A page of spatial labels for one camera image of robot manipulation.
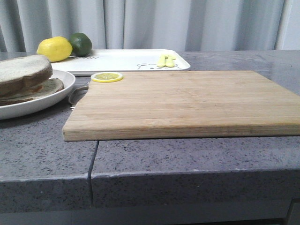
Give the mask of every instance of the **gray countertop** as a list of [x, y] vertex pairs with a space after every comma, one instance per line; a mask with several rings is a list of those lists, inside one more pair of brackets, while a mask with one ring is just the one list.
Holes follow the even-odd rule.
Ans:
[[[300, 51], [179, 54], [191, 70], [254, 70], [300, 95]], [[70, 113], [64, 99], [0, 121], [0, 213], [281, 201], [282, 217], [300, 197], [300, 136], [100, 141], [95, 149], [63, 141]]]

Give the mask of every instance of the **curtain fold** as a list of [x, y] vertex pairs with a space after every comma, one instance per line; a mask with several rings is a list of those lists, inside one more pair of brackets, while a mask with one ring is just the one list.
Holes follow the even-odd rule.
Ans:
[[284, 0], [0, 0], [0, 51], [83, 32], [94, 49], [272, 50]]

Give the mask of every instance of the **white plate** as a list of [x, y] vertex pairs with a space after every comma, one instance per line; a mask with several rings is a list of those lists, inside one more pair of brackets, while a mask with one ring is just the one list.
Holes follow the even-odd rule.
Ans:
[[53, 70], [53, 78], [59, 78], [64, 83], [64, 89], [46, 97], [13, 105], [0, 106], [0, 120], [24, 116], [48, 108], [68, 95], [75, 83], [75, 76], [69, 72]]
[[[174, 67], [157, 67], [161, 54], [176, 56]], [[93, 50], [87, 57], [68, 57], [52, 63], [53, 69], [71, 72], [74, 75], [92, 75], [104, 71], [176, 71], [191, 67], [180, 55], [167, 49], [109, 49]]]

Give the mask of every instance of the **lime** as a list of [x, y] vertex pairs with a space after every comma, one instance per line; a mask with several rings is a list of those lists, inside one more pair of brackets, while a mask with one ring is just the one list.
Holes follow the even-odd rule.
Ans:
[[65, 37], [52, 37], [41, 41], [37, 47], [37, 54], [45, 55], [50, 62], [62, 61], [70, 56], [72, 46]]
[[73, 47], [75, 56], [87, 56], [93, 47], [91, 40], [83, 33], [72, 34], [69, 42]]
[[91, 76], [92, 81], [101, 82], [101, 83], [110, 83], [116, 82], [123, 79], [123, 75], [116, 72], [103, 72], [93, 74]]

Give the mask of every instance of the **bread slice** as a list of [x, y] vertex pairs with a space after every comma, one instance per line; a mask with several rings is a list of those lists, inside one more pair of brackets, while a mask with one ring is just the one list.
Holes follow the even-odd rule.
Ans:
[[59, 78], [51, 78], [40, 85], [10, 97], [0, 97], [0, 106], [27, 102], [49, 96], [64, 89], [64, 83]]
[[0, 61], [0, 97], [11, 96], [48, 80], [52, 66], [44, 55]]

